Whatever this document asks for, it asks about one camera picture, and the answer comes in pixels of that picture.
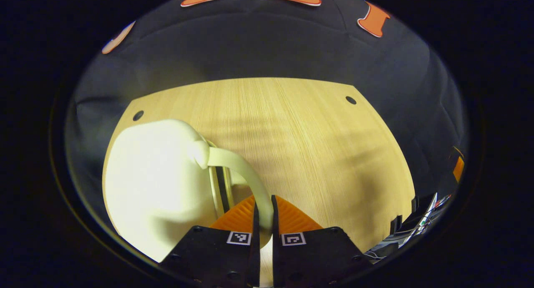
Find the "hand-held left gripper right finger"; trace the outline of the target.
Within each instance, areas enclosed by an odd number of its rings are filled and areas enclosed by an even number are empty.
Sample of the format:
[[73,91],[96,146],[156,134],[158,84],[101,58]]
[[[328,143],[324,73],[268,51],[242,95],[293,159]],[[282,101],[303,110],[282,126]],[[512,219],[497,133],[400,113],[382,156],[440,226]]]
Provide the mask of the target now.
[[272,203],[275,288],[340,288],[373,267],[341,227],[322,227],[278,195]]

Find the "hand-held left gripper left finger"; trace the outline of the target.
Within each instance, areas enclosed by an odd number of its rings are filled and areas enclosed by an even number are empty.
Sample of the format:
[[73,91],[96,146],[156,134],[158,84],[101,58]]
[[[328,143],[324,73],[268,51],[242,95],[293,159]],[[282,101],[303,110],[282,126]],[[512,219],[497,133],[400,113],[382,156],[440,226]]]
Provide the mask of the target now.
[[259,212],[253,196],[212,226],[195,225],[161,268],[191,288],[252,288],[259,284]]

